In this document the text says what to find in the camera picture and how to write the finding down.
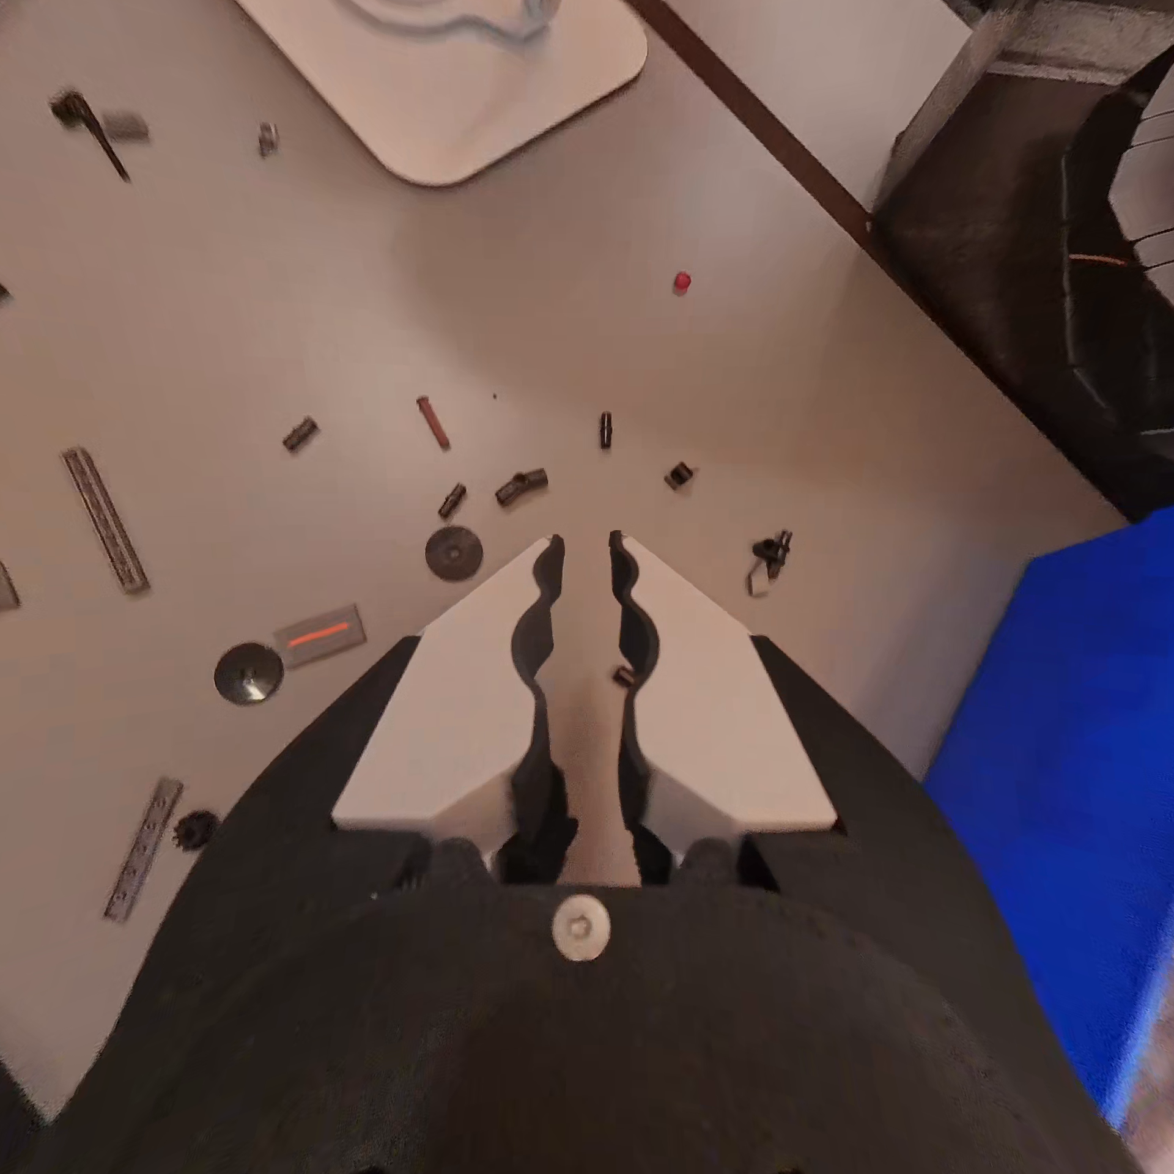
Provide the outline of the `lego set box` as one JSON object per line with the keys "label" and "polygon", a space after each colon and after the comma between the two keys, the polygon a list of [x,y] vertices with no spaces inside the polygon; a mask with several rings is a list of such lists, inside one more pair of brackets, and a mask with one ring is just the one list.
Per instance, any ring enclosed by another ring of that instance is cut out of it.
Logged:
{"label": "lego set box", "polygon": [[1126,518],[1172,508],[1172,3],[947,3],[887,258]]}

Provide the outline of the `white book stand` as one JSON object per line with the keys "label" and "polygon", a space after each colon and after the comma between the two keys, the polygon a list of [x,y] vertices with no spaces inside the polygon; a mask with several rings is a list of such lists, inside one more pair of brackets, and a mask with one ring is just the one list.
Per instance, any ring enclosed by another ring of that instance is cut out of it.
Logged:
{"label": "white book stand", "polygon": [[464,183],[643,72],[626,3],[238,3],[385,170]]}

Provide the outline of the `grey orange striped lego tile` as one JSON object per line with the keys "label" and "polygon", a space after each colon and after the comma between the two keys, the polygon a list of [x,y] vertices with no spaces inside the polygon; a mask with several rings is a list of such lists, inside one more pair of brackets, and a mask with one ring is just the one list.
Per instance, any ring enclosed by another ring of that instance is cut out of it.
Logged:
{"label": "grey orange striped lego tile", "polygon": [[343,654],[366,643],[357,605],[317,613],[274,632],[282,668],[297,669]]}

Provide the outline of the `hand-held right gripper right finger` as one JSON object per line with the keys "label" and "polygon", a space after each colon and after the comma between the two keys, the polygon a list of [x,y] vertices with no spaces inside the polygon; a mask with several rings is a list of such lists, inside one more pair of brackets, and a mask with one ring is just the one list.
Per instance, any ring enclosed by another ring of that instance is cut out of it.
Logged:
{"label": "hand-held right gripper right finger", "polygon": [[629,684],[620,807],[643,882],[691,849],[743,853],[761,833],[829,833],[839,814],[750,632],[633,536],[611,532]]}

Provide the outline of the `long grey lego plate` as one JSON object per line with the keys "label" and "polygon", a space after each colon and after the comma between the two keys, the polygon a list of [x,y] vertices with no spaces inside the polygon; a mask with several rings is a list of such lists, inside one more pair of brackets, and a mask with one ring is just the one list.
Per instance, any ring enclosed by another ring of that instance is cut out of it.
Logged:
{"label": "long grey lego plate", "polygon": [[106,907],[102,912],[104,922],[127,924],[127,918],[134,914],[145,878],[153,867],[159,847],[166,838],[166,830],[170,829],[175,807],[180,796],[183,784],[176,778],[159,778],[159,784],[153,785],[153,793],[143,811],[137,830],[134,833],[125,862],[110,887]]}
{"label": "long grey lego plate", "polygon": [[108,560],[110,572],[125,596],[143,596],[149,591],[149,580],[140,558],[128,542],[122,516],[118,513],[104,478],[99,476],[93,456],[85,448],[66,448],[61,452],[63,466],[82,498],[85,516],[94,536]]}

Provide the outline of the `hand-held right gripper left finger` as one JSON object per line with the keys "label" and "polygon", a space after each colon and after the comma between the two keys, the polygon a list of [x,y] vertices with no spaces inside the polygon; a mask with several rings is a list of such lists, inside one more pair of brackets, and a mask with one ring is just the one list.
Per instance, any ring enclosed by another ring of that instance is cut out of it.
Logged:
{"label": "hand-held right gripper left finger", "polygon": [[565,542],[546,536],[417,638],[342,796],[339,830],[467,839],[510,882],[554,882],[577,835],[539,669]]}

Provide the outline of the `black round lego dish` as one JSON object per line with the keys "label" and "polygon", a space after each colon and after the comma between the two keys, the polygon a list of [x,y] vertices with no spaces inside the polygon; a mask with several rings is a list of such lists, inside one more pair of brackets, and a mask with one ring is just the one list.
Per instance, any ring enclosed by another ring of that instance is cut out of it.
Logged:
{"label": "black round lego dish", "polygon": [[264,643],[239,643],[220,656],[212,686],[232,707],[256,707],[279,692],[286,679],[282,656]]}
{"label": "black round lego dish", "polygon": [[433,532],[424,551],[427,571],[443,582],[473,580],[485,560],[479,536],[462,526],[446,526]]}

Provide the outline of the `blue storage bin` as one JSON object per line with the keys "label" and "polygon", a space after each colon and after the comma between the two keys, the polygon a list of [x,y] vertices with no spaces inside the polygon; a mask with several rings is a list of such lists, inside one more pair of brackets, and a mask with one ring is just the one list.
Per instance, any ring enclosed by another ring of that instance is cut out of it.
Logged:
{"label": "blue storage bin", "polygon": [[926,791],[1121,1126],[1172,952],[1172,510],[1026,567]]}

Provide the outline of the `scattered black lego pins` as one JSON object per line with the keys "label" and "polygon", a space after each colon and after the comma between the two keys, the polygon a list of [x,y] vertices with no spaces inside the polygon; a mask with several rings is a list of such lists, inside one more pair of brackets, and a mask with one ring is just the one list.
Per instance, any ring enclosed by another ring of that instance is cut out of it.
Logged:
{"label": "scattered black lego pins", "polygon": [[[299,452],[317,433],[318,433],[317,421],[306,417],[282,438],[282,448],[290,456]],[[611,448],[611,435],[612,435],[611,413],[601,413],[601,417],[600,417],[600,448],[601,451]],[[687,466],[686,461],[679,461],[666,476],[666,485],[675,491],[680,491],[695,478],[695,474],[697,470],[692,466]],[[494,496],[496,496],[496,503],[504,510],[504,508],[512,508],[522,496],[546,489],[548,482],[549,482],[549,478],[548,478],[546,468],[521,470],[521,474],[514,474]],[[469,493],[469,489],[462,482],[455,485],[455,489],[446,496],[443,505],[438,508],[438,518],[451,520],[455,510],[464,503],[467,493]],[[764,589],[764,585],[773,585],[780,578],[784,562],[789,558],[792,542],[795,542],[795,532],[783,529],[776,536],[763,538],[750,545],[750,552],[756,560],[756,564],[747,578],[747,591],[750,597],[757,597],[757,596],[763,596],[763,591],[770,591],[770,589]],[[612,682],[622,688],[633,688],[636,673],[629,665],[620,665],[612,669]]]}

